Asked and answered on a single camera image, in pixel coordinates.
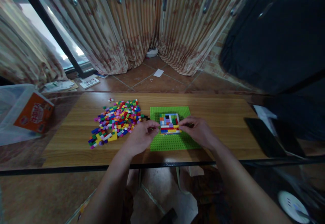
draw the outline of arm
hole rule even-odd
[[[124,190],[132,158],[145,151],[159,132],[159,124],[145,121],[138,124],[114,156],[94,196],[79,220],[83,223],[120,223]]]
[[[194,124],[193,128],[186,126],[189,124]],[[181,130],[213,154],[231,204],[242,220],[247,223],[291,223],[231,151],[213,134],[204,119],[187,117],[179,125]]]

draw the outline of plastic storage box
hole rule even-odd
[[[0,86],[0,146],[40,137],[53,108],[33,84]]]

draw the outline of green baseplate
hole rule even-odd
[[[150,107],[150,119],[159,123],[160,114],[178,113],[180,120],[188,117],[188,106],[177,107]],[[201,148],[187,133],[161,135],[158,134],[152,141],[150,151],[167,151]]]

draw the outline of hand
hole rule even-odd
[[[203,118],[189,116],[178,124],[180,130],[188,133],[202,147],[213,150],[216,142],[220,141]]]
[[[137,124],[123,145],[124,150],[134,157],[142,153],[151,144],[159,132],[159,123],[149,120]]]

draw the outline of curtain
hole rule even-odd
[[[56,56],[12,0],[0,0],[0,76],[41,88],[67,79]]]
[[[217,42],[238,0],[45,0],[93,66],[120,74],[139,66],[149,48],[192,76]]]

